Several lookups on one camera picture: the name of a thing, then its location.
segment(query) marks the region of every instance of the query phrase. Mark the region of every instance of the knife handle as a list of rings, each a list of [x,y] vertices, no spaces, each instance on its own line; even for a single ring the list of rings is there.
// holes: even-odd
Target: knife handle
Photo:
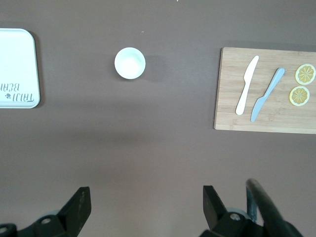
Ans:
[[[280,79],[282,78],[282,76],[285,73],[285,69],[284,68],[278,68],[276,70],[276,73],[274,74],[268,89],[266,90],[266,93],[264,94],[263,97],[268,97],[271,93],[271,91],[275,88],[275,86],[277,85],[277,83],[280,81]]]
[[[245,83],[245,86],[242,90],[240,99],[239,99],[237,107],[236,107],[236,114],[237,115],[242,115],[244,110],[245,110],[249,87],[250,87],[250,83]]]

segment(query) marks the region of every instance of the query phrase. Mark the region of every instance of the white plastic knife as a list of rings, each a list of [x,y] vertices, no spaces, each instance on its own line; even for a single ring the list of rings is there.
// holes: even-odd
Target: white plastic knife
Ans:
[[[237,115],[242,115],[244,110],[245,110],[245,105],[246,105],[246,100],[247,100],[247,95],[248,95],[248,90],[250,87],[250,82],[253,76],[253,73],[255,71],[255,68],[257,66],[259,60],[259,56],[255,56],[251,62],[249,63],[245,75],[243,76],[243,79],[245,81],[245,86],[242,90],[240,99],[238,101],[237,107],[236,107],[236,114]]]

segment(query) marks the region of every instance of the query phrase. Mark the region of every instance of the white tray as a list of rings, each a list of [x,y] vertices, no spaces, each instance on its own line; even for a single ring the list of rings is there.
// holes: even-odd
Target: white tray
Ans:
[[[33,108],[40,102],[35,43],[23,29],[0,28],[0,108]]]

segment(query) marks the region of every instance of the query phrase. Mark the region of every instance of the black cable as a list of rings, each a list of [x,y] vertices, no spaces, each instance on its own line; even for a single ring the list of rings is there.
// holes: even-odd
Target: black cable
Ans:
[[[262,219],[264,220],[264,227],[271,237],[297,237],[291,231],[288,224],[284,221],[276,206],[268,194],[264,191],[261,185],[255,179],[248,179],[246,187],[251,193],[252,197],[258,205]],[[253,211],[254,206],[251,202],[249,211]]]

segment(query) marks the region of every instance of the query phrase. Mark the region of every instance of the knife blade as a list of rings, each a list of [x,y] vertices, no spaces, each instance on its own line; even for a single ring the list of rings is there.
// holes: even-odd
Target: knife blade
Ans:
[[[265,101],[267,100],[268,96],[270,95],[271,91],[275,88],[275,86],[277,85],[277,83],[280,81],[280,79],[282,78],[282,76],[285,73],[285,69],[284,68],[278,68],[265,92],[265,94],[258,98],[255,105],[253,106],[252,109],[252,113],[251,113],[251,119],[250,121],[254,122],[262,108],[262,106],[264,105]]]
[[[236,107],[236,114],[237,115],[242,115],[244,110],[245,110],[248,90],[249,90],[251,79],[252,79],[253,73],[255,71],[255,68],[257,66],[258,60],[259,60],[259,56],[256,55],[249,63],[249,65],[246,69],[246,72],[243,76],[243,79],[245,81],[245,86],[242,90],[240,99],[239,99],[237,107]]]

